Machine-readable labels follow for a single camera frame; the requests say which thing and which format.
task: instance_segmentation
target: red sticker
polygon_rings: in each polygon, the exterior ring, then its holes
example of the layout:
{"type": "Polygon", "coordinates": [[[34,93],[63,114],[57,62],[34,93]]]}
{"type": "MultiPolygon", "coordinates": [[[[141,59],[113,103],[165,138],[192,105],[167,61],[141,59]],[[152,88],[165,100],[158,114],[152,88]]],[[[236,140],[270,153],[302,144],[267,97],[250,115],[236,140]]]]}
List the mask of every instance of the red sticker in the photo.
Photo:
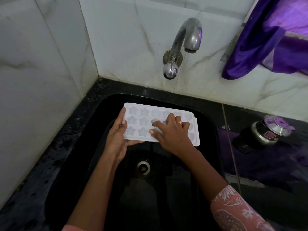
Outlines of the red sticker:
{"type": "Polygon", "coordinates": [[[267,131],[265,134],[264,134],[265,137],[267,137],[268,139],[272,139],[272,138],[275,138],[276,135],[274,135],[273,132],[270,132],[270,131],[267,131]]]}

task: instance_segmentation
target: person's right hand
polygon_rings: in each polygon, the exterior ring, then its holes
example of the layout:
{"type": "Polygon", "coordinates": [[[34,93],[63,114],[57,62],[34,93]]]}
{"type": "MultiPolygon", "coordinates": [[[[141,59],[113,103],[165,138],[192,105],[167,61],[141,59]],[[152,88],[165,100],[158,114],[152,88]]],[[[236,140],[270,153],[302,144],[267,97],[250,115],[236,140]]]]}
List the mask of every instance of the person's right hand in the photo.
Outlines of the person's right hand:
{"type": "Polygon", "coordinates": [[[187,136],[189,122],[182,122],[180,124],[180,121],[180,116],[174,117],[174,114],[170,113],[165,125],[160,121],[153,122],[152,124],[158,127],[163,132],[163,135],[155,129],[149,130],[149,133],[160,142],[165,150],[177,157],[180,157],[183,152],[187,152],[191,147],[194,147],[187,136]]]}

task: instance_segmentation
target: black sink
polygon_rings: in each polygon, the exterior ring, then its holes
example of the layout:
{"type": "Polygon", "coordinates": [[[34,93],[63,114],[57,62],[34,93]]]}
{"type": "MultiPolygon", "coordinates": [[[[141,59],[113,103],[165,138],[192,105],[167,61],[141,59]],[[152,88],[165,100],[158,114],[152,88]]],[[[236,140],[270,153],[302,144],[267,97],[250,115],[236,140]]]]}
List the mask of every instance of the black sink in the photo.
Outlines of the black sink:
{"type": "MultiPolygon", "coordinates": [[[[52,230],[65,225],[103,152],[108,131],[126,102],[193,112],[201,141],[197,148],[221,173],[216,128],[206,114],[146,97],[111,95],[97,107],[48,193],[45,215],[52,230]]],[[[116,171],[104,230],[193,230],[208,225],[219,230],[208,202],[177,157],[159,143],[128,148],[116,171]]]]}

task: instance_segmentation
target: hand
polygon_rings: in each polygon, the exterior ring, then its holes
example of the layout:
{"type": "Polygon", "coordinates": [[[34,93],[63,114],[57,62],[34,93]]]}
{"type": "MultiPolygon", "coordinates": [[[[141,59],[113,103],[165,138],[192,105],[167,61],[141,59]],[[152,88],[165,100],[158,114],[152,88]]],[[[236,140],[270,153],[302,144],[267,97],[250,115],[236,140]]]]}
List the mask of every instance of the hand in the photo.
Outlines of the hand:
{"type": "Polygon", "coordinates": [[[135,145],[137,143],[143,143],[144,141],[137,140],[125,140],[124,132],[127,128],[126,120],[124,120],[125,107],[123,107],[115,120],[112,128],[109,130],[109,134],[107,136],[106,145],[104,149],[104,153],[111,154],[115,157],[116,163],[120,163],[120,161],[125,157],[126,150],[128,146],[135,145]]]}
{"type": "Polygon", "coordinates": [[[183,152],[189,151],[191,147],[194,147],[189,137],[187,136],[189,129],[189,122],[182,122],[180,116],[174,117],[173,113],[170,113],[166,120],[166,125],[160,121],[153,122],[153,126],[158,127],[163,135],[157,130],[150,129],[149,133],[157,139],[161,146],[171,152],[172,154],[180,157],[183,152]]]}

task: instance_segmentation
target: faucet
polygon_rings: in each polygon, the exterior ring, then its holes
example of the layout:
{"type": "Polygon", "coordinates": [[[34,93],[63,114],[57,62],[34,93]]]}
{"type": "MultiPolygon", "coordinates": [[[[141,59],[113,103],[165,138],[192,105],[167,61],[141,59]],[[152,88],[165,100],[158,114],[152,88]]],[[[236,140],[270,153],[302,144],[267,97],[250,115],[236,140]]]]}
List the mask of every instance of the faucet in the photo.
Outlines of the faucet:
{"type": "Polygon", "coordinates": [[[200,47],[202,38],[202,25],[196,18],[187,19],[179,29],[171,50],[164,54],[163,73],[166,79],[174,79],[179,71],[179,66],[183,61],[181,48],[184,42],[184,50],[194,54],[200,47]]]}

